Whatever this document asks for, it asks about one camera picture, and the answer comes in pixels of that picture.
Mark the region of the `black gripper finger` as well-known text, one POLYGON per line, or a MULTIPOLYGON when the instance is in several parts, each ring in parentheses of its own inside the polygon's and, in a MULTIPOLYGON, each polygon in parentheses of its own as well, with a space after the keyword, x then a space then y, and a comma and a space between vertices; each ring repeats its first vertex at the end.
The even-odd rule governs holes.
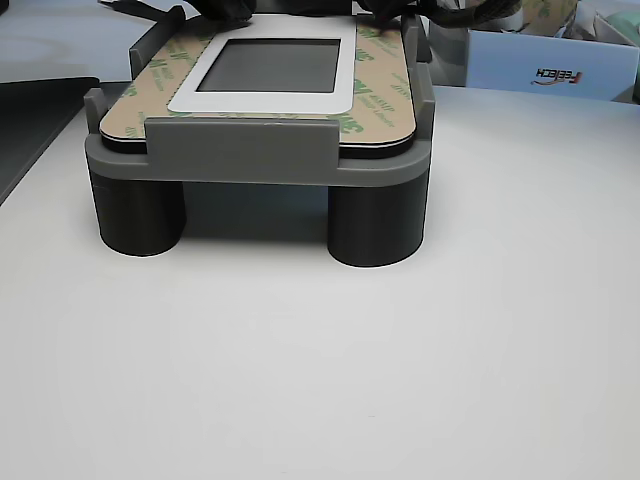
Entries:
POLYGON ((226 21, 248 21, 255 12, 255 0, 223 0, 222 11, 226 21))
POLYGON ((223 19, 223 5, 218 0, 186 0, 200 15, 209 20, 223 19))

